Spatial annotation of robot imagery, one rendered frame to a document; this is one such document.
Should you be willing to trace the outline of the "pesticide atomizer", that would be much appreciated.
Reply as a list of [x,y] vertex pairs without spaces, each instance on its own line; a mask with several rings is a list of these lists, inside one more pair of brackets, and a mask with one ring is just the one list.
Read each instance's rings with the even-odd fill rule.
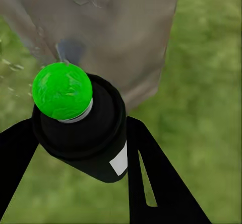
[[87,51],[79,39],[60,39],[61,62],[41,67],[31,88],[33,132],[48,153],[104,183],[128,172],[127,115],[120,92],[78,67]]

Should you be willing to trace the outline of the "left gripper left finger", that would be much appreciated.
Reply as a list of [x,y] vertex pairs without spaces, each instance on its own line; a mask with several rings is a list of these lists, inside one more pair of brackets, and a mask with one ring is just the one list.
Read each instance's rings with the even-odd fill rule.
[[0,133],[0,220],[38,145],[31,118]]

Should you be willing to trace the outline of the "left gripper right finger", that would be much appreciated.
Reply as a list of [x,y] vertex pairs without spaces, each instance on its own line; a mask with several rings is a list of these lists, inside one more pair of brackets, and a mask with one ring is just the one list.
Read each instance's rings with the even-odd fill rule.
[[[140,151],[158,207],[146,204]],[[146,125],[127,117],[130,224],[211,224]]]

